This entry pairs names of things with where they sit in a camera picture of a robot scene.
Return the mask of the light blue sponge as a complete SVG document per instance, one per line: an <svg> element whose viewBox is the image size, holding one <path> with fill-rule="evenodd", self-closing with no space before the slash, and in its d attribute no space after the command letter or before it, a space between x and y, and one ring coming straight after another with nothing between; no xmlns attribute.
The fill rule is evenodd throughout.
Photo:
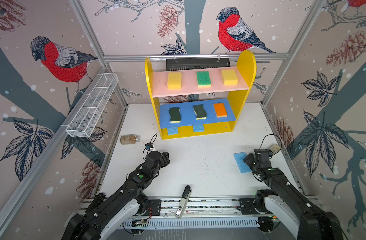
<svg viewBox="0 0 366 240"><path fill-rule="evenodd" d="M247 154L244 152L234 154L234 158L236 160L237 166L238 166L241 174L252 172L252 170L249 168L249 166L244 162L244 159L246 157L247 157Z"/></svg>
<svg viewBox="0 0 366 240"><path fill-rule="evenodd" d="M204 125L193 125L193 131L194 133L204 132Z"/></svg>
<svg viewBox="0 0 366 240"><path fill-rule="evenodd" d="M169 136L178 135L178 127L168 128L167 129L167 134Z"/></svg>

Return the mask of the dark green wavy sponge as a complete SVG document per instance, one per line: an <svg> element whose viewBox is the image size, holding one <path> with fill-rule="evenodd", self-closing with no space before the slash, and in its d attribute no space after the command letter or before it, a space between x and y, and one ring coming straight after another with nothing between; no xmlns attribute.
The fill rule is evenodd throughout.
<svg viewBox="0 0 366 240"><path fill-rule="evenodd" d="M180 108L178 108L178 107L170 108L169 114L170 114L171 123L180 123L181 122Z"/></svg>
<svg viewBox="0 0 366 240"><path fill-rule="evenodd" d="M203 120L207 118L207 112L204 109L204 105L194 105L193 108L197 120Z"/></svg>

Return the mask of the orange sponge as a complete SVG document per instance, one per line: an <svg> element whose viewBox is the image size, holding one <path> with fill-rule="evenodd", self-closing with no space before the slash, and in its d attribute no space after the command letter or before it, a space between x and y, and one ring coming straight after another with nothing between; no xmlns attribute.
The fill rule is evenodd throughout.
<svg viewBox="0 0 366 240"><path fill-rule="evenodd" d="M214 103L214 110L217 118L224 118L228 116L224 103Z"/></svg>

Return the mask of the green yellow sponge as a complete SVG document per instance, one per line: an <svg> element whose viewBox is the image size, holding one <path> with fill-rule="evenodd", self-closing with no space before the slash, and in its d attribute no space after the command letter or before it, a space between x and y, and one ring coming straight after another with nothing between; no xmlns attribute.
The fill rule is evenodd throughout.
<svg viewBox="0 0 366 240"><path fill-rule="evenodd" d="M199 88L211 87L211 78L208 71L198 71L196 72L197 82Z"/></svg>

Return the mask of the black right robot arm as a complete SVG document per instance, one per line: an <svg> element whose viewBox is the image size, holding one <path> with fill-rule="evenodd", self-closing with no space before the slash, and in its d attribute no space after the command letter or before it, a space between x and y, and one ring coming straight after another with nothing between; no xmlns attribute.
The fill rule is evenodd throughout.
<svg viewBox="0 0 366 240"><path fill-rule="evenodd" d="M243 159L257 180L269 187L257 191L252 203L254 210L259 214L272 213L297 240L344 239L338 218L313 204L279 168L273 168L272 156L270 150L255 149Z"/></svg>

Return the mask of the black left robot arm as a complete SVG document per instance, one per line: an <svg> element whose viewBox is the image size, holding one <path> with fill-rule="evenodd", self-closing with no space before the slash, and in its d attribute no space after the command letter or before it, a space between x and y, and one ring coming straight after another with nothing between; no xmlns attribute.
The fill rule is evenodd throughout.
<svg viewBox="0 0 366 240"><path fill-rule="evenodd" d="M148 196L143 191L170 164L169 153L151 151L109 198L99 193L84 215L76 214L68 222L63 240L105 240L130 216L146 211Z"/></svg>

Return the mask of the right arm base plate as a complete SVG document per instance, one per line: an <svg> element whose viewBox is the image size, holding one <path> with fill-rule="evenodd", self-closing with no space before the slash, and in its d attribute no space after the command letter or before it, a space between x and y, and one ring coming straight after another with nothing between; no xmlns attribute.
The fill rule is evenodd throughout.
<svg viewBox="0 0 366 240"><path fill-rule="evenodd" d="M260 213L256 210L256 204L254 198L241 198L239 199L239 206L237 210L242 215L259 215Z"/></svg>

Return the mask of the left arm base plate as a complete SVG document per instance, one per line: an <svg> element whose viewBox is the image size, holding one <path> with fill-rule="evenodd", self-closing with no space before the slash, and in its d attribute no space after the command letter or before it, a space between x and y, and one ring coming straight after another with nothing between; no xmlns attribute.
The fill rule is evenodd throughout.
<svg viewBox="0 0 366 240"><path fill-rule="evenodd" d="M139 209L135 216L159 216L161 211L161 200L148 200L147 202L139 202Z"/></svg>

